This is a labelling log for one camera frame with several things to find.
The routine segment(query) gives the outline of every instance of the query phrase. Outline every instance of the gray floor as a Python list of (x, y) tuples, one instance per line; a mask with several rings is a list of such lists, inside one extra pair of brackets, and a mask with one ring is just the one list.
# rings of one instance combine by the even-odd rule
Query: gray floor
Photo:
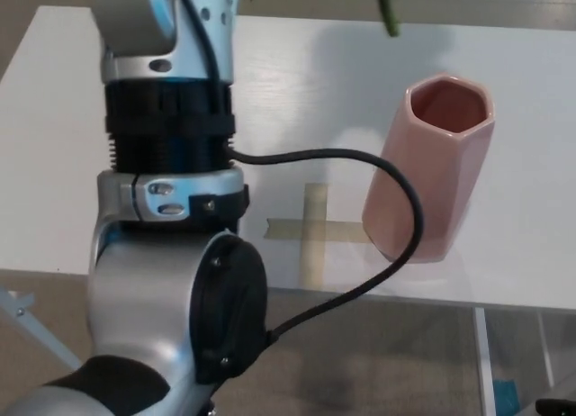
[[(0, 0), (0, 75), (38, 5), (85, 4)], [(576, 29), (576, 0), (399, 0), (398, 9), (405, 22)], [(374, 0), (242, 0), (240, 10), (251, 15), (377, 19)], [(3, 273), (0, 285), (36, 293), (36, 315), (78, 355), (89, 354), (83, 278)], [(270, 322), (316, 302), (309, 295), (274, 294)], [(492, 313), (492, 340), (514, 342), (521, 330), (532, 330), (534, 317), (523, 315), (519, 321), (516, 315)], [(295, 331), (245, 376), (227, 384), (218, 396), (220, 414), (477, 415), (481, 407), (472, 325), (468, 309), (351, 304)], [(0, 408), (66, 372), (1, 324), (0, 342)], [(496, 346), (495, 373), (502, 379), (520, 378), (526, 383), (524, 391), (540, 393), (541, 381), (529, 378), (541, 378), (534, 372), (539, 374), (542, 364), (523, 363), (538, 352), (536, 343), (521, 353)]]

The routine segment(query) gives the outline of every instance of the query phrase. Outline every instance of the pink vase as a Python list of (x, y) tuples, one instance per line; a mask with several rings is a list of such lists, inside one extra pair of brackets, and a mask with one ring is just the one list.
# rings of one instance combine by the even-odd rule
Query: pink vase
[[(413, 260), (438, 261), (450, 249), (493, 131), (493, 103), (480, 85), (442, 74), (406, 91), (382, 157), (404, 174), (422, 202), (425, 229)], [(383, 171), (374, 174), (362, 221), (387, 258), (408, 244), (410, 205)]]

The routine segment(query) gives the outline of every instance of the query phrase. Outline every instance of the black cable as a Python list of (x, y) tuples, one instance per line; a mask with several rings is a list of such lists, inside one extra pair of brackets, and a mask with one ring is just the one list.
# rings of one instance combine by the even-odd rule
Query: black cable
[[(194, 27), (194, 31), (198, 37), (198, 40), (202, 46), (202, 52), (205, 57), (206, 71), (211, 81), (212, 88), (212, 98), (217, 113), (224, 112), (224, 102), (222, 98), (222, 93), (220, 89), (220, 71), (218, 67), (218, 60), (214, 53), (214, 48), (210, 42), (210, 37), (204, 29), (202, 20), (194, 7), (192, 0), (182, 0), (184, 9), (186, 10), (190, 21)], [(325, 303), (321, 303), (309, 310), (292, 317), (290, 320), (285, 321), (277, 328), (269, 332), (269, 345), (276, 342), (284, 333), (288, 330), (295, 328), (296, 326), (313, 319), (325, 312), (336, 309), (345, 303), (349, 303), (368, 293), (370, 290), (375, 288), (377, 285), (383, 283), (396, 272), (398, 272), (412, 257), (416, 248), (418, 247), (420, 240), (422, 238), (422, 233), (424, 231), (424, 214), (422, 212), (422, 206), (418, 199), (418, 195), (414, 191), (414, 188), (406, 180), (404, 175), (390, 162), (385, 159), (378, 158), (374, 155), (361, 152), (358, 150), (350, 149), (315, 149), (315, 150), (302, 150), (292, 153), (284, 153), (279, 155), (269, 155), (263, 157), (253, 157), (246, 155), (236, 150), (232, 149), (230, 146), (226, 146), (227, 152), (231, 159), (235, 159), (239, 162), (245, 164), (251, 164), (256, 166), (266, 166), (274, 164), (285, 164), (290, 162), (305, 161), (309, 159), (326, 159), (326, 158), (343, 158), (352, 159), (367, 164), (372, 164), (375, 167), (385, 171), (396, 183), (400, 186), (402, 191), (408, 197), (410, 206), (412, 208), (414, 225), (412, 236), (406, 248), (402, 251), (400, 256), (392, 262), (391, 265), (386, 267), (381, 273), (372, 277), (365, 283), (359, 285), (358, 287), (341, 294)], [(217, 385), (216, 390), (220, 388), (221, 384)]]
[(250, 155), (243, 154), (232, 149), (230, 146), (227, 147), (227, 152), (231, 159), (235, 159), (238, 162), (244, 164), (250, 164), (254, 166), (267, 166), (274, 164), (285, 164), (290, 162), (305, 161), (309, 159), (326, 159), (326, 158), (342, 158), (342, 159), (352, 159), (355, 161), (364, 162), (366, 164), (372, 164), (375, 167), (385, 171), (402, 189), (404, 194), (407, 196), (410, 206), (412, 208), (412, 214), (414, 219), (414, 225), (412, 230), (412, 236), (409, 240), (408, 245), (402, 251), (400, 256), (396, 258), (388, 267), (386, 267), (381, 273), (370, 278), (365, 283), (359, 285), (358, 287), (341, 294), (327, 302), (321, 303), (320, 305), (314, 306), (309, 310), (292, 317), (290, 320), (285, 321), (277, 328), (269, 332), (269, 345), (275, 343), (284, 333), (288, 330), (295, 328), (296, 326), (313, 319), (325, 312), (336, 309), (345, 303), (349, 303), (357, 299), (358, 297), (368, 293), (370, 290), (380, 285), (396, 272), (398, 272), (407, 262), (410, 260), (416, 248), (418, 247), (420, 240), (422, 239), (422, 233), (424, 231), (424, 213), (422, 212), (422, 206), (420, 204), (418, 195), (410, 182), (404, 177), (404, 175), (390, 162), (385, 159), (378, 158), (369, 153), (361, 152), (359, 150), (350, 149), (313, 149), (313, 150), (302, 150), (298, 152), (283, 153), (279, 155), (268, 155), (263, 157), (253, 157)]
[(190, 19), (190, 23), (194, 28), (196, 37), (201, 45), (201, 51), (204, 56), (204, 64), (206, 66), (206, 74), (208, 75), (211, 84), (211, 100), (213, 105), (213, 111), (218, 114), (224, 113), (224, 99), (221, 91), (220, 82), (220, 69), (218, 67), (218, 60), (216, 59), (216, 53), (214, 53), (214, 48), (210, 42), (210, 37), (208, 32), (204, 28), (202, 19), (196, 11), (194, 2), (192, 0), (181, 0), (186, 13)]

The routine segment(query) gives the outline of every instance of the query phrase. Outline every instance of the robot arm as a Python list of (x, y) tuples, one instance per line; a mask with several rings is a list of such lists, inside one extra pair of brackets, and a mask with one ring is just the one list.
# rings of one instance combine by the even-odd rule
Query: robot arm
[(112, 169), (98, 177), (89, 276), (93, 355), (4, 416), (196, 416), (266, 347), (266, 273), (236, 234), (248, 207), (230, 85), (238, 0), (92, 0)]

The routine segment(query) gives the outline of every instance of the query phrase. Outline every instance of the white table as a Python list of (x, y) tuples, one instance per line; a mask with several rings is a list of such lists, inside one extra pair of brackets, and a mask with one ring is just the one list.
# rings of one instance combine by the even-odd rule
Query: white table
[[(438, 71), (486, 85), (497, 128), (454, 247), (373, 294), (576, 310), (576, 33), (407, 24), (389, 40), (377, 23), (241, 17), (235, 43), (235, 144), (248, 153), (378, 153), (408, 85)], [(87, 9), (42, 7), (0, 83), (2, 268), (87, 273), (95, 177), (108, 165), (98, 58)], [(266, 220), (302, 217), (310, 183), (328, 184), (328, 220), (359, 222), (372, 174), (337, 161), (246, 167), (242, 236), (262, 253), (272, 287), (342, 292), (386, 266), (371, 245), (327, 242), (312, 287), (300, 276), (301, 243), (264, 238)]]

